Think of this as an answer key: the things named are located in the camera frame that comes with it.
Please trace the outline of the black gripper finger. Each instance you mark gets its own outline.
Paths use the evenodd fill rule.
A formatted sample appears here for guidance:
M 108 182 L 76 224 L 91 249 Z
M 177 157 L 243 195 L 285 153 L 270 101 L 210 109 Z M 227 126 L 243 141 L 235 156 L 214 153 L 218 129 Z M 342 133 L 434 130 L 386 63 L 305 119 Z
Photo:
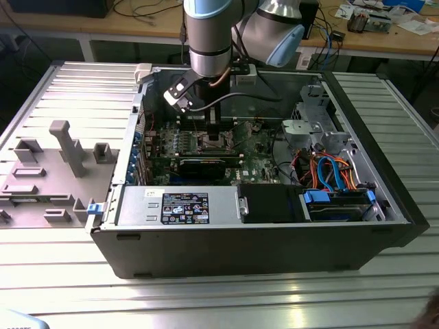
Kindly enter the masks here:
M 217 141 L 219 139 L 220 121 L 220 106 L 210 106 L 206 111 L 206 131 L 210 141 Z

